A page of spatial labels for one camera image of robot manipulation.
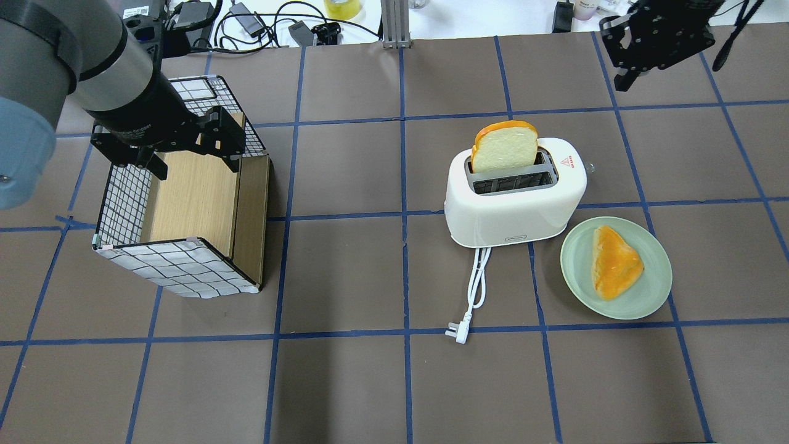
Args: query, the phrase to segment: plate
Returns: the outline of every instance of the plate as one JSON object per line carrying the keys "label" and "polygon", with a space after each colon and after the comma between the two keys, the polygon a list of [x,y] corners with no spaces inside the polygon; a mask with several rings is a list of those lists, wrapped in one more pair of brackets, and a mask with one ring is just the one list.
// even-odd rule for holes
{"label": "plate", "polygon": [[[610,301],[600,298],[592,283],[593,236],[595,229],[602,225],[616,230],[644,262],[644,272],[636,283]],[[609,318],[639,319],[648,316],[666,302],[671,290],[673,275],[666,250],[641,225],[619,217],[595,217],[578,224],[564,239],[560,262],[564,280],[575,297]]]}

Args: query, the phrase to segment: storage box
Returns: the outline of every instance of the storage box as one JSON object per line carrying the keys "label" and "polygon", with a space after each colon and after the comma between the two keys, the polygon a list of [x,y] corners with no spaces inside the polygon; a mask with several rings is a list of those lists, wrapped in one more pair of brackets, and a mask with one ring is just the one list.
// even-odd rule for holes
{"label": "storage box", "polygon": [[[187,107],[202,114],[241,107],[221,77],[172,80]],[[171,152],[168,179],[134,166],[110,169],[93,249],[112,262],[188,297],[259,292],[270,160],[244,122],[246,153],[232,173],[217,157]]]}

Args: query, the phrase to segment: toaster power cord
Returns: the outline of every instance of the toaster power cord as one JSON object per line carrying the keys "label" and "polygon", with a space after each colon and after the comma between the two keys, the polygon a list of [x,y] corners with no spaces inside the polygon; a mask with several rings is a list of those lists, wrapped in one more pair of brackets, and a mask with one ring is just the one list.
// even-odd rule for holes
{"label": "toaster power cord", "polygon": [[[458,344],[465,344],[466,339],[469,337],[469,329],[471,328],[471,313],[485,302],[485,266],[488,264],[488,259],[491,256],[491,247],[474,249],[474,265],[471,268],[471,277],[469,278],[469,290],[466,298],[469,301],[469,309],[463,315],[463,320],[459,324],[454,322],[449,323],[449,329],[444,332],[447,336],[454,338]],[[480,293],[480,302],[475,303],[477,293]]]}

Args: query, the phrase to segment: metal post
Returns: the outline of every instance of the metal post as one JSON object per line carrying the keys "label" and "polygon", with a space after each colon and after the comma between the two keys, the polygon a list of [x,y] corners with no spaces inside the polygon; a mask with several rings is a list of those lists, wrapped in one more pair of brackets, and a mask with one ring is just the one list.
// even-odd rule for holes
{"label": "metal post", "polygon": [[408,29],[408,0],[381,0],[383,47],[394,49],[411,47]]}

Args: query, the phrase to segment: white toaster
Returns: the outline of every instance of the white toaster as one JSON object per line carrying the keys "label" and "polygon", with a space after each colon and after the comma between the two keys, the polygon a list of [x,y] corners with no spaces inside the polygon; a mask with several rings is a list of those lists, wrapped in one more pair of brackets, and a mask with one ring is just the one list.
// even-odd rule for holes
{"label": "white toaster", "polygon": [[529,167],[471,171],[471,150],[449,168],[444,216],[452,239],[468,248],[531,242],[558,235],[586,190],[586,168],[569,142],[537,139]]}

